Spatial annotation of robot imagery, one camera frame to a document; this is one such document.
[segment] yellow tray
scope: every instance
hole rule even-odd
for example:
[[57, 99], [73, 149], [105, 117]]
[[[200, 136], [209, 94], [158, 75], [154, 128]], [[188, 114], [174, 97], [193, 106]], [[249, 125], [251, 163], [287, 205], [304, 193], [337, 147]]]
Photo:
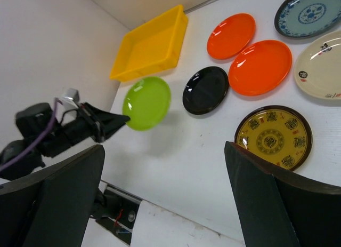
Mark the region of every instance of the yellow tray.
[[177, 66], [188, 18], [178, 5], [125, 35], [110, 79], [126, 82]]

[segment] orange plate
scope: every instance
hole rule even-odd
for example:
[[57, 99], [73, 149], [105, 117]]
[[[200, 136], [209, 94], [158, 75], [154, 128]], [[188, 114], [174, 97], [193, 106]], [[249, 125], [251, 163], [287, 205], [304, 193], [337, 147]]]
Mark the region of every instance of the orange plate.
[[266, 93], [279, 85], [289, 73], [293, 58], [283, 42], [265, 40], [246, 47], [229, 70], [234, 91], [246, 96]]
[[211, 33], [207, 52], [214, 59], [228, 59], [240, 52], [255, 34], [255, 19], [245, 13], [230, 16]]

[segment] green plate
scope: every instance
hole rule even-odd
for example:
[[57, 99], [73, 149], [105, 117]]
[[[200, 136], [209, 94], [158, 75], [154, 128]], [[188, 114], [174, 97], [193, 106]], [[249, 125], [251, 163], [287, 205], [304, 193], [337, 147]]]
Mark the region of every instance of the green plate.
[[159, 124], [171, 104], [171, 90], [158, 77], [147, 77], [135, 83], [123, 101], [123, 114], [130, 117], [127, 125], [144, 131]]

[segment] blue and white plate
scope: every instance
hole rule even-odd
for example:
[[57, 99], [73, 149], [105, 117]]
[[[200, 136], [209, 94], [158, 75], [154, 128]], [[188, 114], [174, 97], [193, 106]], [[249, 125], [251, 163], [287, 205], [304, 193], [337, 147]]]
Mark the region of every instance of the blue and white plate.
[[276, 13], [275, 27], [287, 37], [311, 37], [340, 19], [341, 0], [285, 0]]

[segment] decorative border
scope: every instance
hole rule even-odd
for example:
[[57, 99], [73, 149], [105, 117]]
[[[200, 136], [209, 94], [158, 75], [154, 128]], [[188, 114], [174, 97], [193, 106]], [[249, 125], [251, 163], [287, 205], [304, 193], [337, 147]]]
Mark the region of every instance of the decorative border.
[[265, 106], [265, 107], [261, 107], [259, 109], [256, 109], [254, 111], [252, 111], [250, 114], [248, 114], [238, 125], [236, 133], [234, 134], [234, 143], [236, 143], [238, 145], [238, 135], [240, 130], [242, 129], [242, 127], [244, 126], [244, 124], [254, 115], [258, 114], [259, 112], [262, 111], [266, 111], [266, 110], [273, 110], [273, 109], [278, 109], [278, 110], [284, 110], [286, 112], [289, 112], [293, 115], [295, 115], [298, 119], [300, 119], [300, 121], [303, 124], [303, 127], [305, 129], [305, 131], [307, 132], [307, 148], [305, 150], [305, 153], [303, 154], [301, 160], [299, 160], [299, 162], [292, 168], [290, 168], [289, 171], [294, 171], [295, 169], [297, 169], [298, 167], [300, 167], [304, 161], [308, 158], [311, 148], [313, 146], [313, 133], [311, 131], [311, 128], [307, 122], [307, 120], [303, 117], [303, 115], [301, 115], [299, 112], [293, 110], [292, 108], [289, 107], [285, 107], [285, 106], [278, 106], [278, 105], [273, 105], [273, 106]]
[[296, 5], [299, 4], [301, 0], [285, 0], [282, 5], [277, 10], [275, 19], [274, 19], [274, 25], [277, 30], [277, 32], [283, 36], [286, 37], [292, 37], [292, 38], [307, 38], [312, 37], [321, 34], [322, 32], [328, 30], [332, 26], [334, 26], [340, 19], [341, 19], [341, 10], [336, 15], [336, 17], [331, 21], [331, 23], [326, 24], [322, 29], [318, 29], [306, 34], [299, 34], [299, 33], [293, 33], [287, 28], [286, 23], [286, 17], [288, 16], [290, 10]]

